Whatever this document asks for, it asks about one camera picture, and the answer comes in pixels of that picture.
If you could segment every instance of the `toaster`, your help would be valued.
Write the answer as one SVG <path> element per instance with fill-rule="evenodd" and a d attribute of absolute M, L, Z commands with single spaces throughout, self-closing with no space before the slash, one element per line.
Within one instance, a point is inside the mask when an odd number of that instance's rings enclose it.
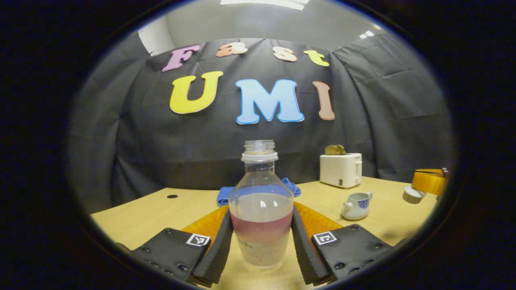
<path fill-rule="evenodd" d="M 321 182 L 350 188 L 362 183 L 362 154 L 321 155 Z"/>

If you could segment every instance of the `table surface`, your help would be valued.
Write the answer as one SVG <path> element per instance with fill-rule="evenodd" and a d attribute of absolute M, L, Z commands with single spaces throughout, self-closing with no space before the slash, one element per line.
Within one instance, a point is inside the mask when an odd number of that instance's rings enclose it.
<path fill-rule="evenodd" d="M 340 188 L 319 181 L 297 184 L 301 195 L 294 201 L 338 222 L 342 226 L 359 224 L 375 236 L 394 246 L 413 236 L 431 214 L 437 196 L 428 194 L 419 204 L 403 200 L 409 183 L 362 177 L 362 184 Z M 349 221 L 341 215 L 342 204 L 350 194 L 372 191 L 367 217 Z M 134 250 L 164 228 L 180 230 L 218 208 L 217 190 L 164 188 L 137 200 L 92 214 L 93 220 L 113 241 Z M 235 234 L 228 261 L 218 284 L 211 289 L 313 289 L 305 285 L 297 263 L 292 234 L 285 257 L 274 269 L 258 269 L 244 261 Z"/>

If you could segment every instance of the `blue towel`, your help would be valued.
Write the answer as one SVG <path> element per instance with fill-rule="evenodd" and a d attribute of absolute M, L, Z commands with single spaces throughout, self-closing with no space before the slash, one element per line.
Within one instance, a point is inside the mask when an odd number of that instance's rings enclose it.
<path fill-rule="evenodd" d="M 290 182 L 288 178 L 283 178 L 281 181 L 292 191 L 294 197 L 298 197 L 301 194 L 301 189 L 297 187 L 294 183 Z M 228 204 L 228 196 L 229 193 L 233 190 L 233 187 L 221 187 L 219 191 L 219 195 L 217 196 L 217 203 L 219 206 L 224 206 Z"/>

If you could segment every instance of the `black backdrop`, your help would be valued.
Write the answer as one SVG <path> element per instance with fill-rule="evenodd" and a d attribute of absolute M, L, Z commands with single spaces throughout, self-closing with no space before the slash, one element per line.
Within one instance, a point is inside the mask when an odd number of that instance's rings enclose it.
<path fill-rule="evenodd" d="M 78 209 L 60 162 L 64 112 L 100 57 L 92 48 L 158 2 L 128 6 L 111 0 L 78 7 L 21 1 L 1 10 L 4 36 L 9 38 L 9 69 L 3 76 L 11 76 L 4 83 L 9 94 L 3 114 L 9 136 L 2 182 L 2 213 L 7 216 L 2 270 L 7 287 L 159 287 L 159 280 L 120 263 L 121 257 Z M 508 2 L 489 7 L 433 1 L 362 3 L 416 36 L 405 34 L 444 79 L 457 131 L 466 141 L 460 144 L 457 174 L 448 189 L 459 195 L 454 210 L 439 228 L 425 231 L 417 240 L 421 247 L 410 247 L 417 249 L 413 255 L 401 253 L 406 259 L 375 272 L 382 273 L 379 276 L 360 277 L 364 279 L 355 286 L 513 288 L 509 265 L 514 261 L 514 186 L 507 182 L 513 175 L 508 132 L 514 87 L 507 61 L 513 51 L 504 30 L 511 23 L 511 7 Z M 404 33 L 392 23 L 391 28 Z"/>
<path fill-rule="evenodd" d="M 232 42 L 244 43 L 248 51 L 215 55 Z M 332 53 L 271 39 L 198 45 L 181 67 L 162 72 L 170 52 L 148 57 L 132 33 L 78 93 L 67 157 L 74 190 L 89 213 L 164 187 L 234 186 L 244 174 L 245 140 L 274 140 L 280 158 L 276 174 L 295 183 L 319 179 L 319 156 L 330 144 L 362 153 L 363 175 L 387 180 L 411 182 L 417 168 L 452 165 L 455 144 L 444 91 L 421 57 L 392 37 L 376 35 Z M 277 59 L 274 46 L 293 50 L 298 60 Z M 307 50 L 324 55 L 330 66 L 315 64 L 303 53 Z M 172 112 L 172 82 L 194 75 L 188 98 L 195 100 L 203 93 L 201 75 L 211 71 L 224 73 L 213 103 L 196 113 Z M 294 80 L 304 120 L 262 117 L 256 124 L 238 124 L 240 79 L 256 79 L 269 93 L 277 80 Z M 329 85 L 334 120 L 319 117 L 313 81 Z"/>

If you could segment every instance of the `letter m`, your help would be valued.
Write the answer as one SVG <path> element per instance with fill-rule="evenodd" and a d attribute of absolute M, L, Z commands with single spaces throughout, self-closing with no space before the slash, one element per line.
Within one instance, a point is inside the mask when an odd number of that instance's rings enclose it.
<path fill-rule="evenodd" d="M 241 79 L 235 83 L 242 91 L 242 113 L 236 117 L 238 124 L 255 124 L 260 116 L 254 111 L 254 105 L 267 121 L 271 121 L 278 104 L 280 112 L 278 120 L 281 122 L 301 122 L 304 115 L 297 105 L 296 82 L 289 79 L 279 79 L 274 84 L 270 94 L 256 79 Z"/>

